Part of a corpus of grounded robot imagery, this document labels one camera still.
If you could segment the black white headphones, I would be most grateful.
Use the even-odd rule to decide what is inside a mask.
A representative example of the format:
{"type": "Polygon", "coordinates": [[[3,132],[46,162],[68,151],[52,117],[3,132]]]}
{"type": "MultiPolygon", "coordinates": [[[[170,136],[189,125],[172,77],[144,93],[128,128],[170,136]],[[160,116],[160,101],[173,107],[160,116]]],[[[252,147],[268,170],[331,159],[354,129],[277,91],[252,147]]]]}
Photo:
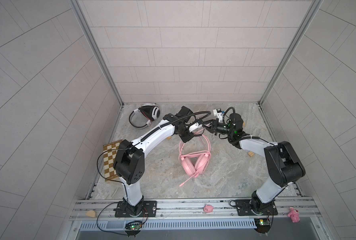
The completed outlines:
{"type": "Polygon", "coordinates": [[[129,115],[129,123],[136,129],[144,129],[150,126],[153,121],[157,120],[160,117],[160,114],[161,110],[156,103],[145,103],[131,112],[129,115]],[[147,122],[141,126],[136,126],[132,123],[132,118],[138,113],[142,114],[147,119],[147,122]]]}

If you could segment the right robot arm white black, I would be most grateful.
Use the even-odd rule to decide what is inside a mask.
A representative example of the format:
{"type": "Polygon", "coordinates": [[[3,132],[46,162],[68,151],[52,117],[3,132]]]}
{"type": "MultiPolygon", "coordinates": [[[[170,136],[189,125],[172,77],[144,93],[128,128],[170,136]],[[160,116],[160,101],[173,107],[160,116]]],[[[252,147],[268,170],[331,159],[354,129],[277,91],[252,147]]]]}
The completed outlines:
{"type": "Polygon", "coordinates": [[[243,130],[239,114],[231,114],[227,123],[219,119],[208,120],[203,127],[212,134],[226,135],[234,147],[265,157],[269,177],[251,195],[250,209],[255,215],[263,215],[273,208],[275,198],[289,185],[305,176],[305,168],[291,143],[269,142],[252,136],[243,130]]]}

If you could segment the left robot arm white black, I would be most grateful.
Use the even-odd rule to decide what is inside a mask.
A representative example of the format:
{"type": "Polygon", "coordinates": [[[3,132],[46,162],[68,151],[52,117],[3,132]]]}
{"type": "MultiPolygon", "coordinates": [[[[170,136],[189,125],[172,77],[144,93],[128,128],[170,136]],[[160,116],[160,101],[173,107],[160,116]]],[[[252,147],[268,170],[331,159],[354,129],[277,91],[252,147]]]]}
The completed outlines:
{"type": "Polygon", "coordinates": [[[200,111],[182,116],[165,115],[152,130],[132,141],[120,143],[115,158],[114,169],[124,185],[125,197],[121,211],[130,216],[141,214],[144,196],[141,191],[140,179],[145,173],[145,159],[148,154],[162,141],[173,135],[192,136],[190,126],[209,116],[209,111],[200,111]]]}

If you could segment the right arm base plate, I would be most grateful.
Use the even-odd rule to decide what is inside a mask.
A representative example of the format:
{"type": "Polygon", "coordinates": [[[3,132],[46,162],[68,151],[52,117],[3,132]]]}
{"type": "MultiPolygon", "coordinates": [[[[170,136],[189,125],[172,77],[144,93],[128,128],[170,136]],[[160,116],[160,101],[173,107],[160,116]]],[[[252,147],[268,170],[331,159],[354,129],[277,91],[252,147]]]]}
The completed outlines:
{"type": "Polygon", "coordinates": [[[278,215],[274,201],[264,204],[259,199],[240,199],[235,200],[233,206],[235,206],[239,216],[278,215]]]}

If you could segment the pink headphones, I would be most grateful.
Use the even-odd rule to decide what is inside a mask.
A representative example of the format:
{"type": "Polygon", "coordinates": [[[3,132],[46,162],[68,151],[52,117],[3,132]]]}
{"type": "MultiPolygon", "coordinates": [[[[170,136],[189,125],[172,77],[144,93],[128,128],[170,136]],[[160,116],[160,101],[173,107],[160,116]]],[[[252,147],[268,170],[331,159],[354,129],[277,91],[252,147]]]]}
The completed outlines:
{"type": "Polygon", "coordinates": [[[182,141],[179,143],[179,160],[184,171],[189,176],[185,182],[179,185],[180,187],[182,187],[190,179],[197,178],[199,175],[203,174],[209,164],[211,159],[210,141],[207,136],[201,135],[200,142],[204,146],[204,150],[189,154],[183,153],[185,143],[182,141]]]}

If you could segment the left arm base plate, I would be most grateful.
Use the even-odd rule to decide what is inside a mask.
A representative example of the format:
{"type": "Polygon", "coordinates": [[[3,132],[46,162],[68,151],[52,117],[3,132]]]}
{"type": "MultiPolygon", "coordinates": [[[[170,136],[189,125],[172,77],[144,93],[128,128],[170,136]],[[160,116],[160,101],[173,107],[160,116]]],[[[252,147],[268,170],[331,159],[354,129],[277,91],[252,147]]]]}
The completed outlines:
{"type": "Polygon", "coordinates": [[[116,218],[155,217],[157,201],[140,201],[136,206],[132,206],[126,201],[120,201],[115,210],[116,218]]]}

